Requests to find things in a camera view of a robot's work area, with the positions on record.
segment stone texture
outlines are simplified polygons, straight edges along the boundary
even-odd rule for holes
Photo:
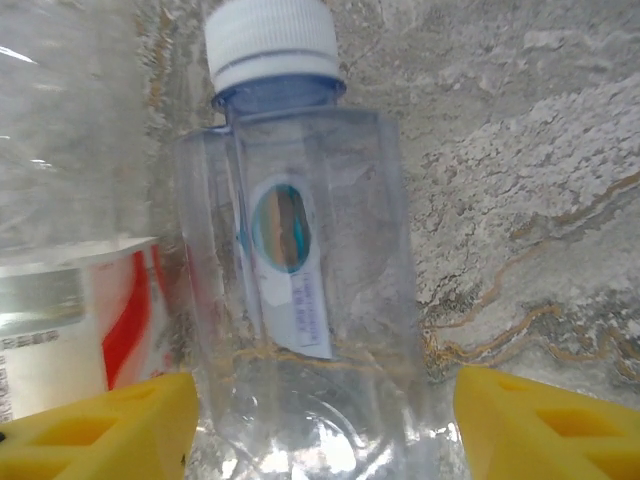
[[[401,125],[442,478],[469,478],[451,410],[460,365],[640,408],[638,3],[328,4],[346,102]],[[138,26],[152,223],[172,246],[164,147],[214,120],[212,90],[198,8],[142,2]],[[168,258],[177,279],[179,250]]]

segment blue bottle neck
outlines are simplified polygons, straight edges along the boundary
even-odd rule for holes
[[[218,93],[212,101],[230,123],[233,118],[294,108],[335,105],[342,81],[317,75],[282,75],[251,80]]]

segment clear plastic bottle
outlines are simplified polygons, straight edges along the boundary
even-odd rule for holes
[[[170,363],[133,15],[0,2],[0,421]]]
[[[233,0],[206,37],[227,124],[176,161],[220,477],[432,478],[395,125],[336,106],[319,0]]]

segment bottle bottom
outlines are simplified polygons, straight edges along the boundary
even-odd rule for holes
[[[230,445],[218,478],[429,478],[408,393],[416,370],[402,355],[379,352],[335,347],[331,361],[242,352],[233,387],[217,390],[231,394],[215,422]]]

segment white bottle cap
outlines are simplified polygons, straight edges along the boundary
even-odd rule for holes
[[[205,25],[216,92],[276,75],[340,78],[331,11],[320,0],[229,0]]]

